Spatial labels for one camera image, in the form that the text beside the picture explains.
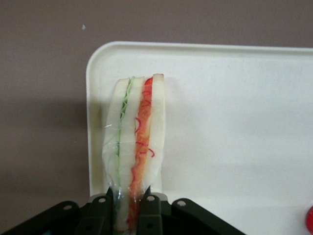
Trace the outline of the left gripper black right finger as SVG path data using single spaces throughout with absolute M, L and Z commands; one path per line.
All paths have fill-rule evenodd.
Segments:
M 140 202 L 140 235 L 243 235 L 223 219 L 187 198 L 173 203 L 147 189 Z

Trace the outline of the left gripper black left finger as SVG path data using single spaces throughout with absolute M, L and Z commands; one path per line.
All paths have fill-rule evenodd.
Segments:
M 111 235 L 112 191 L 92 196 L 79 207 L 61 202 L 4 232 L 4 235 Z

